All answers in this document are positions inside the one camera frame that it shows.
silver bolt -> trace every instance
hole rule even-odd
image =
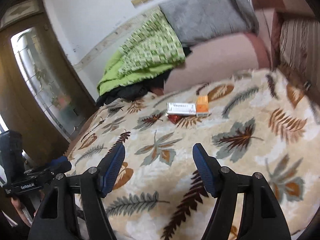
[[[97,172],[97,170],[98,170],[97,167],[91,167],[91,168],[88,169],[88,172],[91,173],[91,174],[94,174],[94,173]]]
[[[56,179],[62,179],[64,176],[63,173],[58,173],[57,176],[56,176]]]
[[[223,167],[221,167],[221,171],[223,173],[228,173],[230,171],[230,169],[228,167],[226,167],[226,166],[223,166]]]
[[[255,172],[255,173],[254,173],[254,176],[255,176],[257,179],[263,178],[263,175],[262,175],[261,172]]]

red object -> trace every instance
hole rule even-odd
[[[182,118],[181,115],[175,115],[175,114],[170,114],[168,115],[168,118],[170,120],[170,122],[177,124],[177,122],[179,122],[179,120]]]

gray cushion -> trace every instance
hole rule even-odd
[[[169,0],[159,6],[183,46],[230,33],[259,31],[248,0]]]

white wall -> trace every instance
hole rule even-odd
[[[119,25],[162,1],[154,0],[138,8],[131,0],[44,0],[44,5],[65,54],[76,65]],[[109,54],[102,53],[78,73],[94,99]]]

lime green cloth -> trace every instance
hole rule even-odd
[[[179,39],[159,10],[136,30],[107,62],[99,95],[119,86],[155,78],[185,61]]]

